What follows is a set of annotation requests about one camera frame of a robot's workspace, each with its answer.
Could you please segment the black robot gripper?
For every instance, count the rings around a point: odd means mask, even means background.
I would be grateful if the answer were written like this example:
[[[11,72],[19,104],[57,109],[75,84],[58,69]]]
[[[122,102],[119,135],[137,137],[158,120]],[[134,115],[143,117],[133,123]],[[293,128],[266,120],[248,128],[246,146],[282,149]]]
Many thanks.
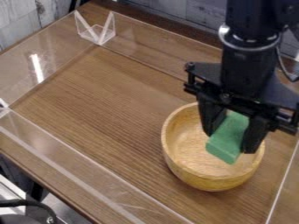
[[[246,34],[225,24],[219,63],[191,61],[185,71],[185,91],[197,96],[201,123],[210,137],[233,110],[249,118],[242,152],[256,154],[270,131],[299,130],[299,94],[277,77],[282,66],[280,44],[289,26],[265,26]]]

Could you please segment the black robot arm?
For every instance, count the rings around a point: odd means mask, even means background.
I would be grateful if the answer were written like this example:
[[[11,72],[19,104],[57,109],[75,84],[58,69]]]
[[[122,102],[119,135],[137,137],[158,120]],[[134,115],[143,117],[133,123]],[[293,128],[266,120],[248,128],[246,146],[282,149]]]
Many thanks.
[[[213,135],[233,110],[249,118],[241,151],[254,153],[268,133],[299,128],[299,94],[280,80],[280,45],[299,38],[299,0],[229,0],[219,27],[219,63],[190,62],[185,91],[197,96],[205,133]]]

